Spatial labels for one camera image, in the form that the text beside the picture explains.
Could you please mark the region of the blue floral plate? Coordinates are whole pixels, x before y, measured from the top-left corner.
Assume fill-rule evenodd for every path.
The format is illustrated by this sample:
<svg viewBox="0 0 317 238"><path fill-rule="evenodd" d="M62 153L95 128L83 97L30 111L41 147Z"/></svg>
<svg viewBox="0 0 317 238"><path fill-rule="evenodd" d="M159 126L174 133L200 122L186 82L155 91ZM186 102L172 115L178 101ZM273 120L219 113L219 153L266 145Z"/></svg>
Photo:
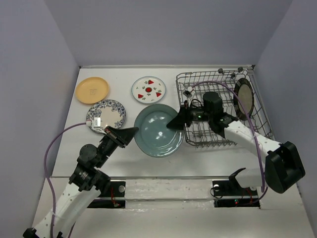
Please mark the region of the blue floral plate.
<svg viewBox="0 0 317 238"><path fill-rule="evenodd" d="M102 100L93 104L86 114L86 121L94 117L101 118L101 133L104 133L107 126L120 128L126 119L124 106L116 100Z"/></svg>

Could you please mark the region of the teal plate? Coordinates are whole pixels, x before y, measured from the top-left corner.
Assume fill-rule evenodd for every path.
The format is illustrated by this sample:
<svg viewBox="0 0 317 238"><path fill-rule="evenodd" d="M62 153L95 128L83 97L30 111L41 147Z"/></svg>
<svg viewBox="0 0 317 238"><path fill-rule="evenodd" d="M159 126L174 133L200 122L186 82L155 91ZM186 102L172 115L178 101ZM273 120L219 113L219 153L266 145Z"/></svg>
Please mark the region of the teal plate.
<svg viewBox="0 0 317 238"><path fill-rule="evenodd" d="M176 116L177 111L165 104L149 105L138 114L134 126L139 131L134 139L142 152L154 158L163 158L179 149L184 133L167 128L167 124Z"/></svg>

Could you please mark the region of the white watermelon plate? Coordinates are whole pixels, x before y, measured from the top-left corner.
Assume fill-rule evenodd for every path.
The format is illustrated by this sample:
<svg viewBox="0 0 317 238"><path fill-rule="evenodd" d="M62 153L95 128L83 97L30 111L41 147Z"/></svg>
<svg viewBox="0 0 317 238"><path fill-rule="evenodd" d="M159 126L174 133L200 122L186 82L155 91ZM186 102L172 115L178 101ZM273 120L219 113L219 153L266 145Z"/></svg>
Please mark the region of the white watermelon plate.
<svg viewBox="0 0 317 238"><path fill-rule="evenodd" d="M166 85L157 77L144 76L133 83L131 93L142 104L154 104L165 96Z"/></svg>

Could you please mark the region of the yellow bear plate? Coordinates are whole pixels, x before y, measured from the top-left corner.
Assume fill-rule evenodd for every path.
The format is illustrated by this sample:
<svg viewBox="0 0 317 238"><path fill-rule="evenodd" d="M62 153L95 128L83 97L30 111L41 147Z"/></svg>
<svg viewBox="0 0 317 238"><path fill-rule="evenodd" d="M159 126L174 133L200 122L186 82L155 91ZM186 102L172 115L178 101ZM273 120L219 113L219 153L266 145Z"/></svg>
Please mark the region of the yellow bear plate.
<svg viewBox="0 0 317 238"><path fill-rule="evenodd" d="M89 77L75 88L75 97L83 104L94 104L103 100L109 93L109 84L100 77Z"/></svg>

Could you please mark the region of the brown rimmed beige plate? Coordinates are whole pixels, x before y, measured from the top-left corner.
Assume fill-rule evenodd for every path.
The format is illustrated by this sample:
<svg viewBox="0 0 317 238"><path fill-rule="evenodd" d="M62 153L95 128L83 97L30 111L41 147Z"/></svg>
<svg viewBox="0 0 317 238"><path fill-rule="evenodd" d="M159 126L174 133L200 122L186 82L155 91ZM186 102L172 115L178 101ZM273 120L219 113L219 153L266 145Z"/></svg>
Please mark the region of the brown rimmed beige plate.
<svg viewBox="0 0 317 238"><path fill-rule="evenodd" d="M235 84L234 93L238 96L239 100L234 96L233 105L236 116L246 121L247 116L251 116L254 109L254 93L250 82L246 78L240 78Z"/></svg>

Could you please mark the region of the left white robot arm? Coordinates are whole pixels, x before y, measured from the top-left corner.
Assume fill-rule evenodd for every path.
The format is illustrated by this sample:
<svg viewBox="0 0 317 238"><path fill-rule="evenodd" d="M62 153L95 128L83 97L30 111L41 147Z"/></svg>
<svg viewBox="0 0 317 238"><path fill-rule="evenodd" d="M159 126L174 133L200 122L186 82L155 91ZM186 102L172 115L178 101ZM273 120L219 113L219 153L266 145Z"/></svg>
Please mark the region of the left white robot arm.
<svg viewBox="0 0 317 238"><path fill-rule="evenodd" d="M47 215L34 227L27 228L24 238L67 238L77 219L99 196L109 192L111 178L100 168L118 148L125 148L138 132L138 127L115 129L106 127L97 146L84 145L77 158L77 166L59 199Z"/></svg>

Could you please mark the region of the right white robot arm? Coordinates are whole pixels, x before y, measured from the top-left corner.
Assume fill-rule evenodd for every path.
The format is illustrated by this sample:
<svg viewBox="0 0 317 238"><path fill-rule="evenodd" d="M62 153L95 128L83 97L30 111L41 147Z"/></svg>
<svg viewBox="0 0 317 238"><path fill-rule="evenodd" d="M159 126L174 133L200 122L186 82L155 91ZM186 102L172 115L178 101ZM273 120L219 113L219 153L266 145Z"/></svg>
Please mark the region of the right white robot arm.
<svg viewBox="0 0 317 238"><path fill-rule="evenodd" d="M240 194L246 188L267 186L282 194L305 176L306 171L293 143L268 139L252 127L246 127L224 111L222 99L216 92L205 93L200 107L184 102L167 128L181 131L193 122L201 121L207 122L217 135L247 149L259 161L259 169L241 168L229 176L228 189L231 193Z"/></svg>

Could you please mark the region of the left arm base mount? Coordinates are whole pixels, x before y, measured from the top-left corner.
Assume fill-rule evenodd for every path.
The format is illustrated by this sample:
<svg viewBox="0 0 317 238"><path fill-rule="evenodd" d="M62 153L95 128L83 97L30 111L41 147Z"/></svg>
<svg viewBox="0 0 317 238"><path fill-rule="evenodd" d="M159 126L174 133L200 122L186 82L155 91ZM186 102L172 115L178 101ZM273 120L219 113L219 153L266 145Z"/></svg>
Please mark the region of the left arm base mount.
<svg viewBox="0 0 317 238"><path fill-rule="evenodd" d="M109 189L102 192L94 199L88 208L90 209L124 209L126 182L123 180L112 180Z"/></svg>

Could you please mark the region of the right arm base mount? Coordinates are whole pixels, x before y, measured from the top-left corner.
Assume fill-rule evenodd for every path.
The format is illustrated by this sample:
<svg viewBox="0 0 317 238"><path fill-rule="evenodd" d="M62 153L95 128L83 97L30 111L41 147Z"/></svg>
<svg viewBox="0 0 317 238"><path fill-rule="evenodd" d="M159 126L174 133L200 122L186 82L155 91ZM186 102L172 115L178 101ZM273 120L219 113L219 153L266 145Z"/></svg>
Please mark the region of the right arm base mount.
<svg viewBox="0 0 317 238"><path fill-rule="evenodd" d="M260 208L258 193L256 190L242 188L236 176L245 170L241 168L232 173L228 180L215 180L210 188L210 195L214 198L215 208L238 208L257 207Z"/></svg>

